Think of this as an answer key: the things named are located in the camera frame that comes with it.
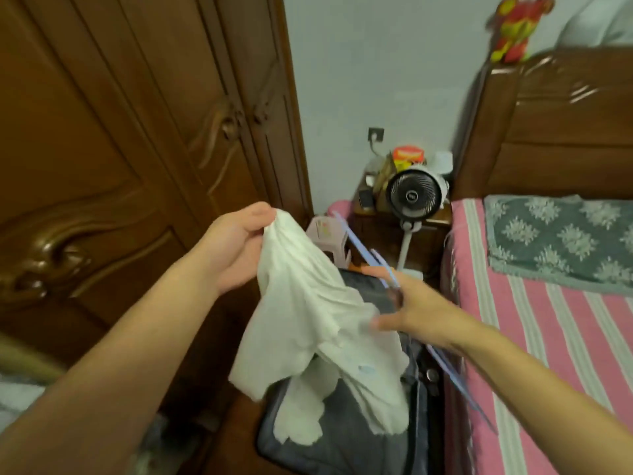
wooden wardrobe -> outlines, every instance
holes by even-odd
[[[0,64],[0,332],[67,366],[217,216],[312,217],[282,0],[0,0]],[[218,301],[164,407],[221,405],[258,297]]]

white fan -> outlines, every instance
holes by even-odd
[[[387,184],[385,197],[405,231],[396,267],[398,271],[405,267],[412,235],[420,231],[422,222],[437,213],[446,202],[448,188],[442,175],[425,165],[412,165],[394,175]]]

pink striped bedsheet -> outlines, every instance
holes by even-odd
[[[474,317],[499,327],[633,430],[633,298],[495,273],[487,263],[480,199],[453,203],[442,291]],[[475,369],[462,362],[462,371],[499,436],[447,383],[447,475],[555,475],[545,455]]]

wall socket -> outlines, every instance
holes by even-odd
[[[369,127],[369,130],[367,131],[368,141],[374,140],[376,143],[381,143],[384,136],[385,136],[384,128]]]

gray patterned towel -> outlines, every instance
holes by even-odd
[[[494,271],[633,295],[633,201],[499,195],[484,206]]]

